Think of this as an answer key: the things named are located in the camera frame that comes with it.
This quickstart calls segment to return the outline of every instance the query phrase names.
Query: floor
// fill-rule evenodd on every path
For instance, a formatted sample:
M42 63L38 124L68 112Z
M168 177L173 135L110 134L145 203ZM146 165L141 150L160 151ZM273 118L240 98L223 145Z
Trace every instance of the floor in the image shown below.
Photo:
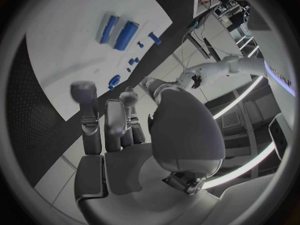
M220 26L221 23L217 24L212 22L211 24L212 26L206 25L205 31L203 32L203 36L210 41L211 45L220 49L225 49L226 52L229 53L236 51L237 47L235 41L231 37L231 40L228 42L229 33L224 27ZM202 28L195 32L198 36L201 36ZM185 66L187 66L189 61L188 65L190 67L203 62L214 62L212 58L205 60L199 52L195 52L196 48L188 40L183 43L182 47L183 56L182 48L180 46L161 65L151 72L148 77L161 79L166 82L173 82L183 71L183 66L180 62L181 60L183 60ZM221 58L225 56L225 54L220 51L217 51L217 53ZM216 85L205 87L202 90L197 89L193 91L192 94L202 103L206 103L223 93L232 91L233 89L247 83L248 80L248 77L241 76L239 78L237 76L231 78L231 82L228 82L228 78L225 77L224 80L220 79ZM157 105L139 85L134 89L138 94L136 111L146 137L146 142L149 143L151 142L151 137L148 132L147 118L149 114L152 114L155 111ZM99 123L103 146L102 150L106 152L103 131L104 116L99 119ZM53 164L53 166L35 186L35 190L45 199L45 201L48 202L49 206L68 220L70 224L74 225L87 224L87 221L76 205L74 197L75 175L80 159L84 155L83 140L82 137L79 137L76 142L74 142L74 144L71 145L71 147Z

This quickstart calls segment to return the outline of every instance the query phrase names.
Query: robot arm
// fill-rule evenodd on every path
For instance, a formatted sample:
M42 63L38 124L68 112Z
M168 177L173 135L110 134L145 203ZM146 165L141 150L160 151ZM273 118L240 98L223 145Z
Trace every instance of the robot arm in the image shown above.
M207 62L187 68L176 81L185 89L197 89L213 83L223 75L232 76L239 73L267 77L264 59L230 55L218 62Z

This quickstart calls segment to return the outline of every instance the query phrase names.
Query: white robotic arm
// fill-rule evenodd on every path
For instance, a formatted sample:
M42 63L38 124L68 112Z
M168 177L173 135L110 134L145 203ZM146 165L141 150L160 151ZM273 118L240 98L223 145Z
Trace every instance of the white robotic arm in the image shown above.
M185 89L209 85L223 75L246 73L267 77L263 58L239 58L230 55L218 62L202 63L184 70L177 82Z

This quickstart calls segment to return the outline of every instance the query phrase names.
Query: air vent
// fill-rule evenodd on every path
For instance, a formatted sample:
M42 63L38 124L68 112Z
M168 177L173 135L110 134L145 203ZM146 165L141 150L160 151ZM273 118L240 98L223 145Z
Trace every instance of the air vent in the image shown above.
M239 115L236 111L227 113L222 116L222 128L228 129L231 127L239 126L241 125L241 121L239 118Z

